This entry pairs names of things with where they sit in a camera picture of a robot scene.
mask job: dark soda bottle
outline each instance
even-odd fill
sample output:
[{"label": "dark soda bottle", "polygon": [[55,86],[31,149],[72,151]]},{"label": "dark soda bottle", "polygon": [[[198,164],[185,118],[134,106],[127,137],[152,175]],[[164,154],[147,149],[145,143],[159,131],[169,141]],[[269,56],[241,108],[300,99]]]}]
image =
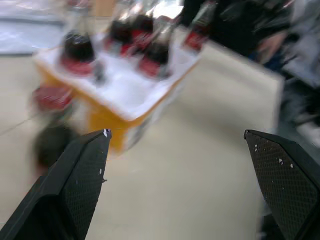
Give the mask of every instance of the dark soda bottle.
[{"label": "dark soda bottle", "polygon": [[168,22],[151,43],[139,61],[138,70],[150,78],[164,79],[169,75],[170,43],[175,24]]},{"label": "dark soda bottle", "polygon": [[158,1],[145,0],[142,3],[142,9],[133,22],[133,40],[136,45],[135,54],[143,52],[147,39],[154,32],[154,9]]},{"label": "dark soda bottle", "polygon": [[61,64],[69,72],[86,76],[92,73],[96,60],[89,34],[89,8],[83,1],[69,1],[67,34],[63,42]]},{"label": "dark soda bottle", "polygon": [[33,92],[33,103],[46,122],[33,143],[37,166],[51,167],[67,145],[78,135],[67,124],[73,113],[72,91],[65,87],[42,85]]},{"label": "dark soda bottle", "polygon": [[213,19],[217,3],[212,0],[206,1],[191,23],[191,29],[182,46],[194,53],[199,53],[204,43],[208,40],[210,23]]},{"label": "dark soda bottle", "polygon": [[131,9],[132,1],[121,0],[111,22],[109,33],[104,39],[105,49],[114,55],[126,57],[130,53],[130,49],[134,43],[133,31],[131,25]]}]

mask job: white surface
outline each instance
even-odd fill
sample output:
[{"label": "white surface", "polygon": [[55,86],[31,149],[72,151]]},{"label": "white surface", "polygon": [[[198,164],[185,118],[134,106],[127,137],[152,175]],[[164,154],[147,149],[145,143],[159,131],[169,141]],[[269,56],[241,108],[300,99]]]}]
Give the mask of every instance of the white surface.
[{"label": "white surface", "polygon": [[[28,118],[30,58],[0,58],[0,127]],[[255,240],[260,195],[245,129],[274,126],[276,77],[206,47],[179,98],[141,141],[107,162],[88,240]],[[34,121],[0,135],[0,223],[35,181]]]},{"label": "white surface", "polygon": [[[102,34],[97,36],[96,44],[100,44],[102,38]],[[172,75],[157,81],[137,72],[138,62],[134,59],[113,57],[102,50],[98,57],[108,80],[103,86],[96,87],[92,75],[77,77],[62,70],[58,66],[60,55],[61,49],[54,48],[40,51],[34,59],[61,81],[87,93],[101,105],[113,108],[129,121],[147,113],[199,60],[199,57],[182,50],[179,44],[173,44],[170,57]]]},{"label": "white surface", "polygon": [[1,0],[0,54],[32,54],[63,37],[59,0]]}]

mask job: yellow box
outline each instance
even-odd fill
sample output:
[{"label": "yellow box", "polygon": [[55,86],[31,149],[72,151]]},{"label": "yellow box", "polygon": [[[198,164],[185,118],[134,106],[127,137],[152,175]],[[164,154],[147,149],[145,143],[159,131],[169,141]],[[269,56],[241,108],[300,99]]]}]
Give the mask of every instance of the yellow box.
[{"label": "yellow box", "polygon": [[85,123],[82,123],[85,125],[83,133],[90,133],[101,129],[111,129],[112,139],[110,147],[116,153],[121,153],[131,148],[142,137],[145,130],[161,116],[163,109],[178,96],[183,88],[185,75],[187,75],[198,62],[198,58],[195,58],[192,65],[184,72],[182,77],[176,79],[170,88],[168,88],[167,92],[145,113],[135,119],[126,119],[120,115],[112,105],[101,104],[92,93],[89,94],[83,88],[76,86],[72,82],[70,83],[66,78],[59,77],[58,73],[55,72],[51,66],[44,64],[41,59],[37,58],[37,54],[34,59],[37,69],[43,76],[43,81],[46,84],[70,87],[73,96],[87,106],[83,117]]}]

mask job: textured black surface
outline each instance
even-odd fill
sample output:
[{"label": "textured black surface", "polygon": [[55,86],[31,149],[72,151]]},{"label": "textured black surface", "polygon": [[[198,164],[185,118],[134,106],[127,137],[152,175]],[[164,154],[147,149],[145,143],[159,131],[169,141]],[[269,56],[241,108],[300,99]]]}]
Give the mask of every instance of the textured black surface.
[{"label": "textured black surface", "polygon": [[72,141],[38,178],[0,231],[0,240],[84,240],[93,217],[111,132]]},{"label": "textured black surface", "polygon": [[97,141],[88,144],[61,193],[79,240],[86,238],[104,182],[108,149]]},{"label": "textured black surface", "polygon": [[51,167],[72,140],[79,135],[67,125],[48,125],[34,141],[34,153],[38,164]]},{"label": "textured black surface", "polygon": [[285,238],[298,239],[319,203],[318,189],[278,143],[245,137],[266,203]]}]

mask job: dark clothing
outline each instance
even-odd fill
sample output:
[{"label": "dark clothing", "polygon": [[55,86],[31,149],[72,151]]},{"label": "dark clothing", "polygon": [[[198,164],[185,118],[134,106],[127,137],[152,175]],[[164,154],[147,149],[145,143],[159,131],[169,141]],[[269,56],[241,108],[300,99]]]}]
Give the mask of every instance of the dark clothing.
[{"label": "dark clothing", "polygon": [[[182,24],[188,26],[196,16],[204,0],[185,0],[182,11]],[[248,57],[256,49],[263,38],[283,29],[264,29],[255,32],[257,20],[262,16],[275,17],[272,11],[267,11],[254,1],[246,1],[241,16],[235,21],[224,21],[221,13],[232,3],[241,0],[220,0],[211,23],[210,39]]]}]

